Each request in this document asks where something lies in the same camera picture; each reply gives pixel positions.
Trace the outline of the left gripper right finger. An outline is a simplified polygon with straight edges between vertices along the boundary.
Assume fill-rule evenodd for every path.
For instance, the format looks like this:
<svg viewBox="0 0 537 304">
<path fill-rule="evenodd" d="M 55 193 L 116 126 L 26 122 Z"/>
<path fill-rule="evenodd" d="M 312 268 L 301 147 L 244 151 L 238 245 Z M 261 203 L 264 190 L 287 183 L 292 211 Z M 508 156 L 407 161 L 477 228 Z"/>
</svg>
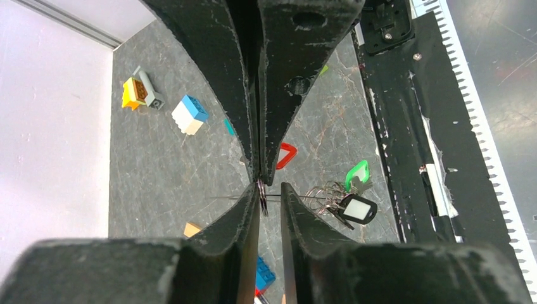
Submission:
<svg viewBox="0 0 537 304">
<path fill-rule="evenodd" d="M 288 303 L 530 303 L 525 282 L 490 246 L 361 244 L 281 185 Z"/>
</svg>

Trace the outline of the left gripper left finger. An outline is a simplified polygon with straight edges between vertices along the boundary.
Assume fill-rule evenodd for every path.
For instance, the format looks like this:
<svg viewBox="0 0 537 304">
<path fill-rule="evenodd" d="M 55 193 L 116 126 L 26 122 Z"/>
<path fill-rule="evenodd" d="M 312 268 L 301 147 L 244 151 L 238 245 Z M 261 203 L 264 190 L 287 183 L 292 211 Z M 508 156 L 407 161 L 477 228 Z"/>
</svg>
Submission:
<svg viewBox="0 0 537 304">
<path fill-rule="evenodd" d="M 27 249 L 2 303 L 253 303 L 260 191 L 193 237 L 49 239 Z"/>
</svg>

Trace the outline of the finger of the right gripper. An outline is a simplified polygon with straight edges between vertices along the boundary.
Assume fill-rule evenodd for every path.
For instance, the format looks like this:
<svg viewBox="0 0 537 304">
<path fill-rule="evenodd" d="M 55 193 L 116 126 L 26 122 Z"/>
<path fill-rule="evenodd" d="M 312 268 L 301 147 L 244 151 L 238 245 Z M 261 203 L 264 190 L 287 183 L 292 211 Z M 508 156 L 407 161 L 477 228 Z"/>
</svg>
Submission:
<svg viewBox="0 0 537 304">
<path fill-rule="evenodd" d="M 331 54 L 364 1 L 259 1 L 260 173 L 274 181 L 280 145 Z"/>
<path fill-rule="evenodd" d="M 256 1 L 144 1 L 180 42 L 234 128 L 250 180 L 260 176 L 257 106 Z"/>
</svg>

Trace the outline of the red key tag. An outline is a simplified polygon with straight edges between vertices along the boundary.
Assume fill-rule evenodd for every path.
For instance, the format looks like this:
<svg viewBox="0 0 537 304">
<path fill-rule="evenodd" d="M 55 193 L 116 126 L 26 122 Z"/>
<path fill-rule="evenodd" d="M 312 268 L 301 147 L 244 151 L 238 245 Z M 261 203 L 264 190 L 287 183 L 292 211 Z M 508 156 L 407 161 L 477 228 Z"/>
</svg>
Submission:
<svg viewBox="0 0 537 304">
<path fill-rule="evenodd" d="M 298 150 L 296 147 L 283 142 L 280 146 L 276 169 L 283 169 L 297 155 L 297 152 Z"/>
</svg>

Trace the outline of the metal keyring plate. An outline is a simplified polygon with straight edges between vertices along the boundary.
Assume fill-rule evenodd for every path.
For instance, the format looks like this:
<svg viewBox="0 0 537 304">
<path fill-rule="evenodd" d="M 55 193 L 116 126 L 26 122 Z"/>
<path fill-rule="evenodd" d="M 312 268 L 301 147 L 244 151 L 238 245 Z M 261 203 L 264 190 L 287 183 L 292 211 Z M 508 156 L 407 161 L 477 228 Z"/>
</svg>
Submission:
<svg viewBox="0 0 537 304">
<path fill-rule="evenodd" d="M 268 200 L 271 200 L 272 198 L 280 198 L 282 195 L 281 194 L 266 194 L 265 195 L 267 197 Z M 227 200 L 236 200 L 238 199 L 240 196 L 212 196 L 212 197 L 209 197 L 210 199 L 227 199 Z M 299 198 L 301 199 L 306 199 L 306 200 L 328 200 L 329 198 L 325 197 L 325 196 L 305 196 L 305 195 L 298 195 Z"/>
</svg>

